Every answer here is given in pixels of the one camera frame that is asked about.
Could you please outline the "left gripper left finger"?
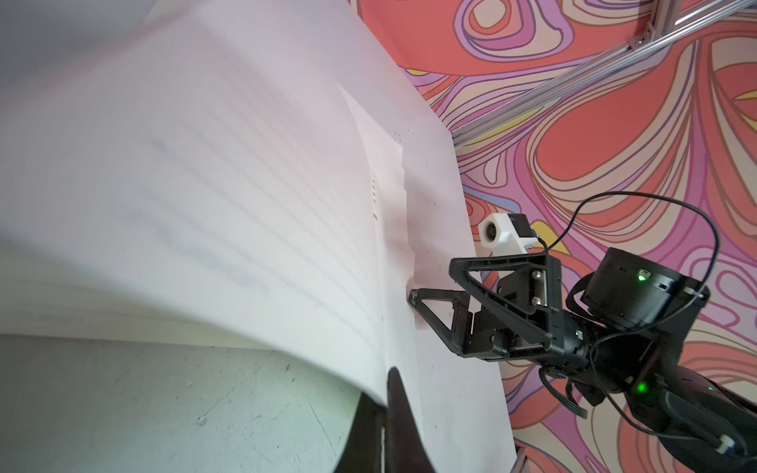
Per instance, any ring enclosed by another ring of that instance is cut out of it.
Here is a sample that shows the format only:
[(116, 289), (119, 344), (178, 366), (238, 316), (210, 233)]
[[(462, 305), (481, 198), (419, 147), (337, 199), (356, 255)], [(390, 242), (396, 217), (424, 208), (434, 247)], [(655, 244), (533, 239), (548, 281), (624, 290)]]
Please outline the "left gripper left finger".
[(362, 394), (335, 473), (384, 472), (386, 409)]

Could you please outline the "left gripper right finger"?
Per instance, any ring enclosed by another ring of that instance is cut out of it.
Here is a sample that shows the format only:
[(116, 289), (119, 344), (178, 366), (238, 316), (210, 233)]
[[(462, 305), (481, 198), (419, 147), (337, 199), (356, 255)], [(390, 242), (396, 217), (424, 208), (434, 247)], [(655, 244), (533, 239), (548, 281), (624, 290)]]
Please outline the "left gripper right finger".
[(384, 471), (435, 471), (424, 449), (398, 368), (388, 372), (388, 407), (384, 429)]

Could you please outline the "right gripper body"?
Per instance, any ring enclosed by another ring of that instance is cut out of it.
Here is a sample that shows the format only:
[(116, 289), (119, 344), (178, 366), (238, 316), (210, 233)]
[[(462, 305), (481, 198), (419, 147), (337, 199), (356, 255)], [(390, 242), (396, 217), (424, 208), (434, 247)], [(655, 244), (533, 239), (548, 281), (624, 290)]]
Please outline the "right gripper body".
[(505, 277), (491, 291), (470, 277), (461, 283), (481, 303), (461, 315), (461, 357), (488, 362), (528, 361), (561, 378), (589, 366), (597, 325), (563, 308), (556, 277)]

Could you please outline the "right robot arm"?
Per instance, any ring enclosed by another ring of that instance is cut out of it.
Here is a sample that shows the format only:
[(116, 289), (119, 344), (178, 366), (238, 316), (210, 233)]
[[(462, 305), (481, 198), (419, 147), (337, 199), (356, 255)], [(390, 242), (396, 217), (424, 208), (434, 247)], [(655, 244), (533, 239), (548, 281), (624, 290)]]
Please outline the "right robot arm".
[(453, 290), (414, 289), (408, 301), (453, 354), (538, 365), (545, 387), (579, 417), (622, 395), (635, 424), (695, 472), (756, 468), (756, 406), (680, 365), (709, 290), (613, 248), (569, 293), (546, 252), (455, 258)]

